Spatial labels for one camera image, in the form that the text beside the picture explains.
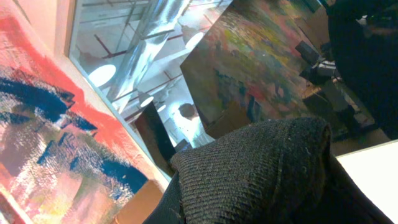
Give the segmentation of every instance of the white table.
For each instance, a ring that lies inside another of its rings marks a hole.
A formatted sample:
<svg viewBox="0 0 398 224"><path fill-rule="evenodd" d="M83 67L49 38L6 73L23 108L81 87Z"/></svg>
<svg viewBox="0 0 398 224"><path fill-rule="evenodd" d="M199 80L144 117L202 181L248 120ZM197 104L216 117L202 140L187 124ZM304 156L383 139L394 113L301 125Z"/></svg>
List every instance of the white table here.
<svg viewBox="0 0 398 224"><path fill-rule="evenodd" d="M398 223L398 141L338 157L364 194Z"/></svg>

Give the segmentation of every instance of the black knit fabric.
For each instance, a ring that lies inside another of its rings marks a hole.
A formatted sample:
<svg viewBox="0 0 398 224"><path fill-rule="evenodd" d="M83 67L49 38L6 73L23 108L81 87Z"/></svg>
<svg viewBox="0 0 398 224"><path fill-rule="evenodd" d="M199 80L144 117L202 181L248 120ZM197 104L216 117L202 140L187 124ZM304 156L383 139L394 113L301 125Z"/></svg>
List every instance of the black knit fabric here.
<svg viewBox="0 0 398 224"><path fill-rule="evenodd" d="M180 199L181 191L177 172L164 192L159 206L145 220L144 224L184 224Z"/></svg>
<svg viewBox="0 0 398 224"><path fill-rule="evenodd" d="M177 153L187 223L288 223L315 208L326 183L321 119L266 121Z"/></svg>

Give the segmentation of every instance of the cardboard box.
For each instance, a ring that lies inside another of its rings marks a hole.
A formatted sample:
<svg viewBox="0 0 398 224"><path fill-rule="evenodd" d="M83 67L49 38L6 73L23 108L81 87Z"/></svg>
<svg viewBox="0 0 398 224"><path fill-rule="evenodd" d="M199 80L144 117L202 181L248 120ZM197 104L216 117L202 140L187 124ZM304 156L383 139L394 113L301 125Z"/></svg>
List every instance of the cardboard box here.
<svg viewBox="0 0 398 224"><path fill-rule="evenodd" d="M321 53L321 46L323 44L330 42L328 15L324 7L320 7L314 14L306 19L296 18L295 23L317 49L318 53Z"/></svg>
<svg viewBox="0 0 398 224"><path fill-rule="evenodd" d="M115 216L112 224L141 224L155 210L163 192L157 184L148 180L135 196Z"/></svg>
<svg viewBox="0 0 398 224"><path fill-rule="evenodd" d="M228 105L228 109L222 112L221 117L206 128L206 133L214 139L218 139L230 132L245 127L251 123L246 114L246 110L240 108L237 102L232 101Z"/></svg>

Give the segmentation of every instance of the ceiling light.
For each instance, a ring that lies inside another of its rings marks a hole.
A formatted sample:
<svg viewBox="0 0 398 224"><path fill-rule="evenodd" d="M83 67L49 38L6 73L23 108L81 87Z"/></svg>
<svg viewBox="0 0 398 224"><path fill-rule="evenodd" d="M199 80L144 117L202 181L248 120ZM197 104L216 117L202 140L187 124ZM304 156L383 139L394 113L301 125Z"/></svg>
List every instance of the ceiling light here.
<svg viewBox="0 0 398 224"><path fill-rule="evenodd" d="M105 59L80 51L79 63L88 74L88 78L97 87L107 83L116 73L116 67Z"/></svg>
<svg viewBox="0 0 398 224"><path fill-rule="evenodd" d="M139 104L140 104L140 107L147 106L153 100L154 100L154 97L150 96L148 93L139 92Z"/></svg>
<svg viewBox="0 0 398 224"><path fill-rule="evenodd" d="M161 112L161 111L163 111L164 109L166 109L166 105L162 105L159 109L157 109L157 112Z"/></svg>
<svg viewBox="0 0 398 224"><path fill-rule="evenodd" d="M195 34L195 35L187 42L187 44L185 45L185 47L186 47L188 50L193 50L193 49L199 44L199 42L201 41L201 39L203 38L203 36L205 36L205 34L202 33L202 32L199 32L199 33Z"/></svg>
<svg viewBox="0 0 398 224"><path fill-rule="evenodd" d="M88 78L93 82L94 86L101 86L107 83L116 73L114 65L103 65L88 75Z"/></svg>

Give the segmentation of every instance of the abstract painting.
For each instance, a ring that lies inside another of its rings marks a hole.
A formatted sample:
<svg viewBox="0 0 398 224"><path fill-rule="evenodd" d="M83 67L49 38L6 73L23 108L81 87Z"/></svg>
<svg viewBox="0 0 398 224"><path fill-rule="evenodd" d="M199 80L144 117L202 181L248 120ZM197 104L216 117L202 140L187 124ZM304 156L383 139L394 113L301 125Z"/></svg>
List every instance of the abstract painting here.
<svg viewBox="0 0 398 224"><path fill-rule="evenodd" d="M182 63L204 126L234 102L252 122L309 115L302 103L308 65L295 47L308 41L294 18L299 1L235 0Z"/></svg>
<svg viewBox="0 0 398 224"><path fill-rule="evenodd" d="M160 172L9 6L0 3L0 223L109 223Z"/></svg>

